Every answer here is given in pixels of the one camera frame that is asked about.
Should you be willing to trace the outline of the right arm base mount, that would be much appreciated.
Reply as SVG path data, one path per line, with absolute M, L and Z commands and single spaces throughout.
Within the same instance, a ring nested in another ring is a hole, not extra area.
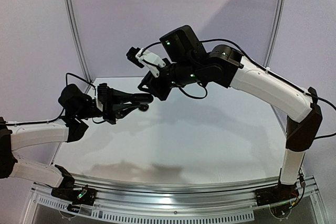
M 257 189 L 254 193 L 257 206 L 271 205 L 299 196 L 296 185 L 283 184 Z

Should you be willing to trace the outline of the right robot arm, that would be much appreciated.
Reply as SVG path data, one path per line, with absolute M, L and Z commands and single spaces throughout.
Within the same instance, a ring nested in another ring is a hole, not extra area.
M 159 39 L 165 59 L 144 47 L 135 53 L 140 67 L 148 74 L 139 85 L 164 101 L 173 88 L 214 82 L 224 88 L 246 92 L 278 108 L 287 115 L 287 138 L 279 184 L 271 190 L 276 201 L 291 194 L 305 152 L 310 148 L 322 123 L 322 112 L 315 89 L 302 89 L 252 60 L 237 44 L 220 39 L 206 51 L 189 25 L 179 27 Z

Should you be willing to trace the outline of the black oval charging case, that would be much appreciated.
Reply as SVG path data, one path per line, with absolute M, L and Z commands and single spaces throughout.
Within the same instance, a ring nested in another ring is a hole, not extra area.
M 149 93 L 134 93 L 129 95 L 128 100 L 131 103 L 149 104 L 153 102 L 154 97 Z

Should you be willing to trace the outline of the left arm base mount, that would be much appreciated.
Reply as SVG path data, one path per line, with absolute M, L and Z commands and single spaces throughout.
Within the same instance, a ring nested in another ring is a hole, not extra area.
M 70 201 L 73 205 L 93 206 L 97 196 L 97 190 L 88 185 L 75 187 L 73 184 L 61 184 L 53 188 L 51 195 L 55 198 Z

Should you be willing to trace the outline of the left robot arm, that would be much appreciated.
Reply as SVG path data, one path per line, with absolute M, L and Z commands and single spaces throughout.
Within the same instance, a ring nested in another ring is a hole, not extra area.
M 74 178 L 63 167 L 25 159 L 18 149 L 47 143 L 71 143 L 80 140 L 87 119 L 102 118 L 102 123 L 116 124 L 134 110 L 146 111 L 153 101 L 150 94 L 125 93 L 98 85 L 92 97 L 75 84 L 68 84 L 58 99 L 64 113 L 54 120 L 38 122 L 6 122 L 1 119 L 1 178 L 17 177 L 57 188 L 67 200 L 78 195 Z

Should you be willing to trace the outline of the glossy black charging case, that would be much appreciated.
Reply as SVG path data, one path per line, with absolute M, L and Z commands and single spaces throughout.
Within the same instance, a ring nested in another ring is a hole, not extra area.
M 140 110 L 140 111 L 145 112 L 145 111 L 147 111 L 148 109 L 149 109 L 149 105 L 148 105 L 148 104 L 142 104 L 142 105 L 139 106 L 139 110 Z

